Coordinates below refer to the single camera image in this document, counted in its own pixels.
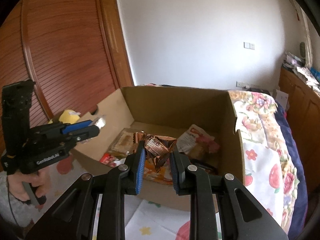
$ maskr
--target white wall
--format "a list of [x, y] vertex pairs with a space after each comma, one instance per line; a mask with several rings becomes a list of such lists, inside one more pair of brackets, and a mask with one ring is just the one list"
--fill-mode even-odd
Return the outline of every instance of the white wall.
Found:
[[311, 45], [313, 50], [313, 67], [320, 71], [320, 37], [311, 21], [308, 19]]
[[[282, 55], [299, 55], [289, 0], [119, 0], [137, 84], [273, 89]], [[243, 42], [255, 50], [243, 48]]]

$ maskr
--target wooden cabinet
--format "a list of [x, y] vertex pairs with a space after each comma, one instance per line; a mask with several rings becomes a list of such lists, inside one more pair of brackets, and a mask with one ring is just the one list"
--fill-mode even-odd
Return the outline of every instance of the wooden cabinet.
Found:
[[284, 68], [281, 69], [279, 87], [289, 94], [287, 120], [297, 144], [310, 193], [320, 185], [320, 97]]

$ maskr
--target black cable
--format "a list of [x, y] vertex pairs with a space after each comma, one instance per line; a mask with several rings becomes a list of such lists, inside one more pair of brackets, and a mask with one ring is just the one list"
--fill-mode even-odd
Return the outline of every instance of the black cable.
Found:
[[12, 210], [12, 207], [11, 207], [8, 177], [7, 177], [7, 189], [8, 189], [9, 207], [10, 207], [10, 211], [11, 211], [12, 217], [13, 217], [14, 221], [16, 222], [17, 226], [20, 227], [19, 224], [18, 224], [18, 222], [17, 222], [17, 220], [16, 220], [16, 217], [15, 217], [14, 214], [13, 214], [13, 210]]

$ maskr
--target yellow plush toy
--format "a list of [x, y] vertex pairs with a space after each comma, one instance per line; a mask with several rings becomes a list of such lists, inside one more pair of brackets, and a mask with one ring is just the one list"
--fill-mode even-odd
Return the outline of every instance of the yellow plush toy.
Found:
[[65, 110], [59, 117], [59, 121], [63, 123], [70, 123], [74, 124], [76, 123], [80, 117], [80, 113], [77, 113], [76, 111], [73, 110]]

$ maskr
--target floral bedspread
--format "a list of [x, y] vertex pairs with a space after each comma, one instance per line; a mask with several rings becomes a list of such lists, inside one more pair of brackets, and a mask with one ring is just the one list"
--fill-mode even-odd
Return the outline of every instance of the floral bedspread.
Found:
[[[280, 126], [274, 116], [276, 103], [271, 96], [261, 93], [229, 91], [229, 95], [238, 117], [236, 130], [241, 131], [244, 145], [246, 187], [288, 233], [299, 180], [297, 168], [292, 163]], [[279, 167], [274, 156], [278, 156]], [[257, 162], [263, 158], [270, 160]], [[272, 168], [267, 176], [266, 171], [270, 167]], [[281, 170], [281, 181], [278, 181], [279, 170]], [[263, 183], [254, 183], [255, 180], [262, 179]], [[261, 199], [262, 192], [271, 190], [272, 195]], [[278, 200], [282, 199], [282, 196], [283, 202], [279, 206]]]

